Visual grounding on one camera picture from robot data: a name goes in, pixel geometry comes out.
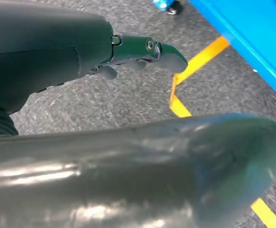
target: gray cylindrical part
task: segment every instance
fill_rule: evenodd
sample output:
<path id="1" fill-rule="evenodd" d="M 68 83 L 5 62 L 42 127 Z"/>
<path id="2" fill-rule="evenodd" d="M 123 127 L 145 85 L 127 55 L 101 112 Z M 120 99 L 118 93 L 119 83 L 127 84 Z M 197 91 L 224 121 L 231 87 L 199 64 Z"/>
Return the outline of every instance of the gray cylindrical part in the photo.
<path id="1" fill-rule="evenodd" d="M 276 123 L 0 136 L 0 228 L 225 228 L 276 178 Z"/>

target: metal screw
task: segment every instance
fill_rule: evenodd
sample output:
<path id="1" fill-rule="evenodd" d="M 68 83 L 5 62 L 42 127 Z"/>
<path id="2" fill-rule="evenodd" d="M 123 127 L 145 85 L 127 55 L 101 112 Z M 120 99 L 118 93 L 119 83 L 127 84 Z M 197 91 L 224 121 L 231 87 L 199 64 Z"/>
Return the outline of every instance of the metal screw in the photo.
<path id="1" fill-rule="evenodd" d="M 153 50 L 153 41 L 153 40 L 149 40 L 147 42 L 147 49 L 149 51 L 153 51 Z"/>
<path id="2" fill-rule="evenodd" d="M 121 40 L 119 36 L 113 36 L 111 38 L 111 43 L 113 45 L 119 45 L 121 43 Z"/>

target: black wheel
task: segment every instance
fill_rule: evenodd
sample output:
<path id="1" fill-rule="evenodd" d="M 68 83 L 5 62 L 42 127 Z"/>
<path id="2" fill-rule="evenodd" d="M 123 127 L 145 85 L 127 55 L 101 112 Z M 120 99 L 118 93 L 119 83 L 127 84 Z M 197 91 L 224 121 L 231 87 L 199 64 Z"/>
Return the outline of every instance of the black wheel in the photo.
<path id="1" fill-rule="evenodd" d="M 173 2 L 166 12 L 169 15 L 179 15 L 184 7 L 178 1 Z"/>

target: yellow floor tape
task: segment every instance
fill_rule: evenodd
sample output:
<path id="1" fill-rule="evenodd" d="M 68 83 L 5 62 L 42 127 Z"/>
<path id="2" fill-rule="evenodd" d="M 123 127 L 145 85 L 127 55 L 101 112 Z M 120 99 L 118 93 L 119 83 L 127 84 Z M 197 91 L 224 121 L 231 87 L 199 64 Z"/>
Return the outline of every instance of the yellow floor tape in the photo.
<path id="1" fill-rule="evenodd" d="M 230 46 L 230 44 L 226 39 L 220 36 L 190 60 L 188 66 L 184 72 L 175 74 L 172 86 L 169 108 L 180 118 L 191 116 L 192 114 L 175 94 L 176 86 L 206 65 L 228 46 Z M 276 228 L 276 215 L 263 200 L 258 199 L 251 205 L 251 208 L 268 228 Z"/>

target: shiny plastic surface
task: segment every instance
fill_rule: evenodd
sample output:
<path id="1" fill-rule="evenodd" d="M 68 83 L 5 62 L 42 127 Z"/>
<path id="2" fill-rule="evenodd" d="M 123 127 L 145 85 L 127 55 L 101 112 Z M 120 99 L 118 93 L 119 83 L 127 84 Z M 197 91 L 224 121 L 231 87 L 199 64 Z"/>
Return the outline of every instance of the shiny plastic surface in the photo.
<path id="1" fill-rule="evenodd" d="M 189 0 L 276 91 L 276 0 Z"/>
<path id="2" fill-rule="evenodd" d="M 152 3 L 161 11 L 166 11 L 175 0 L 152 0 Z"/>
<path id="3" fill-rule="evenodd" d="M 0 136 L 0 228 L 225 228 L 276 179 L 276 122 L 243 114 Z"/>

